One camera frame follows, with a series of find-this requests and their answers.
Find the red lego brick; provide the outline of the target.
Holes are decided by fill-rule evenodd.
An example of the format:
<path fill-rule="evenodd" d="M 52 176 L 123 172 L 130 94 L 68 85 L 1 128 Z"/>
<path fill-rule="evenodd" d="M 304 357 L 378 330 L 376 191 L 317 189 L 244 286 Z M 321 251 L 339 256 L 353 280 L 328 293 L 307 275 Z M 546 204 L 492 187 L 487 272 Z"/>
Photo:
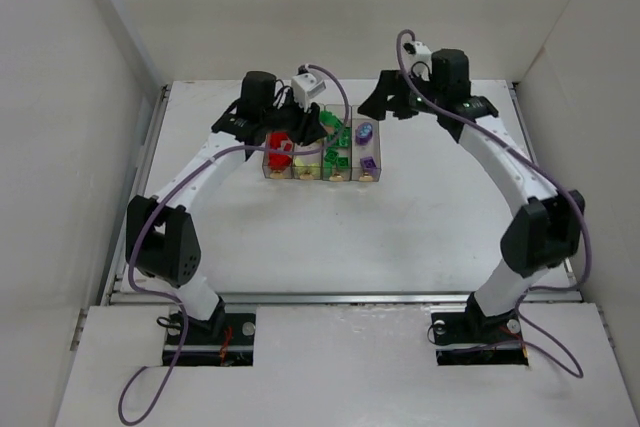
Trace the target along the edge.
<path fill-rule="evenodd" d="M 285 132 L 273 132 L 269 136 L 268 148 L 267 165 L 271 170 L 281 171 L 291 165 L 290 153 L 294 150 L 294 143 Z"/>

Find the light green square lego brick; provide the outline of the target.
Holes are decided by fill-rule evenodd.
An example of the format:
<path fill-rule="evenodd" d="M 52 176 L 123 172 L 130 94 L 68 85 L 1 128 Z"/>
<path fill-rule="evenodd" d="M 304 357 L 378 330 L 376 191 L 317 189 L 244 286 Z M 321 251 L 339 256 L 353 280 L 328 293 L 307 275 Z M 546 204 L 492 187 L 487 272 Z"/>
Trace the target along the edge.
<path fill-rule="evenodd" d="M 297 175 L 317 176 L 320 172 L 320 163 L 313 162 L 307 157 L 295 157 L 293 159 L 294 171 Z"/>

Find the dark green lego cluster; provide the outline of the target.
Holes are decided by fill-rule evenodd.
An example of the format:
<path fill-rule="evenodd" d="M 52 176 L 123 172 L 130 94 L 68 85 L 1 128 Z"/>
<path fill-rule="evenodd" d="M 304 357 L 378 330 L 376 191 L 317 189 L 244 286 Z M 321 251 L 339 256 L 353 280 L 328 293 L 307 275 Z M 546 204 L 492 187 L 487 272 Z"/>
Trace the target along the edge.
<path fill-rule="evenodd" d="M 323 154 L 324 171 L 331 175 L 351 167 L 351 126 L 329 111 L 320 113 L 320 121 L 328 132 Z"/>

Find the purple green flower lego figure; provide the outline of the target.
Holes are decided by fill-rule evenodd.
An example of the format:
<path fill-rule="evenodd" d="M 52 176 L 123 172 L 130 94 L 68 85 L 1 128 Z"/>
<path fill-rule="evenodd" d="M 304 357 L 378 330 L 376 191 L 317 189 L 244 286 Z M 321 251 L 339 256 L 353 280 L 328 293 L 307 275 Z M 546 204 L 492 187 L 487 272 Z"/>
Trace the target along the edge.
<path fill-rule="evenodd" d="M 355 128 L 354 140 L 357 145 L 366 145 L 372 140 L 373 134 L 373 124 L 370 122 L 363 122 Z"/>

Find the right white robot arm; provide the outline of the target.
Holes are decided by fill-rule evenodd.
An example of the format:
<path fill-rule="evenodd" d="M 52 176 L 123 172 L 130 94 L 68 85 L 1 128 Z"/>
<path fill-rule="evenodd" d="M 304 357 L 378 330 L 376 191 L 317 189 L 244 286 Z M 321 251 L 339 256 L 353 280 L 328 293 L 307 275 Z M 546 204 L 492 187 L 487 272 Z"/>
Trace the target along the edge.
<path fill-rule="evenodd" d="M 403 42 L 398 69 L 384 70 L 361 115 L 382 121 L 419 113 L 437 122 L 485 170 L 503 195 L 512 220 L 500 240 L 501 258 L 490 277 L 467 299 L 464 311 L 435 315 L 438 344 L 491 344 L 507 336 L 516 306 L 549 270 L 578 248 L 585 201 L 552 183 L 507 131 L 498 109 L 471 91 L 469 59 L 458 49 L 431 52 Z"/>

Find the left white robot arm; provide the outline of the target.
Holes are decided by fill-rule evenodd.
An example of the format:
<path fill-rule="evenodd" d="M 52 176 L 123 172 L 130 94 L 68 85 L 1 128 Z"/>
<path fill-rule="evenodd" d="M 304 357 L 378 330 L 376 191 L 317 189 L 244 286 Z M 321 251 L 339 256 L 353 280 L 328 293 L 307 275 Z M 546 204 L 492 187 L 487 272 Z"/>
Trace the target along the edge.
<path fill-rule="evenodd" d="M 283 133 L 293 144 L 308 146 L 325 137 L 314 99 L 325 89 L 317 75 L 301 70 L 284 93 L 277 78 L 250 71 L 239 97 L 212 125 L 198 152 L 159 191 L 137 195 L 127 206 L 125 258 L 131 274 L 157 279 L 167 286 L 163 297 L 183 310 L 179 329 L 206 340 L 224 325 L 225 304 L 199 270 L 202 258 L 194 215 L 225 179 L 259 150 L 266 138 Z"/>

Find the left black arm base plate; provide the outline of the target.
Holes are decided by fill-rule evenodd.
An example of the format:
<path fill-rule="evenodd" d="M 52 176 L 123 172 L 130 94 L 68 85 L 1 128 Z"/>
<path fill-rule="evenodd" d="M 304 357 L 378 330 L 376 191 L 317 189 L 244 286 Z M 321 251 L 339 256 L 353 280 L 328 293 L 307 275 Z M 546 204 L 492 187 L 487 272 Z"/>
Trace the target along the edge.
<path fill-rule="evenodd" d="M 189 320 L 177 357 L 181 367 L 251 367 L 254 363 L 255 313 L 226 313 L 214 327 Z"/>

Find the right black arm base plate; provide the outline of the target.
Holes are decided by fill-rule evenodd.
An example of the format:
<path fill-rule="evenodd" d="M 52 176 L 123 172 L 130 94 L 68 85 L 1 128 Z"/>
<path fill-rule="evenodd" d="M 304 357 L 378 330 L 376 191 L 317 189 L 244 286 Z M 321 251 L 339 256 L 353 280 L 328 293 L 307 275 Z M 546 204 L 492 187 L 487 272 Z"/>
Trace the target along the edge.
<path fill-rule="evenodd" d="M 435 311 L 428 333 L 439 366 L 529 365 L 513 311 L 488 323 L 463 311 Z"/>

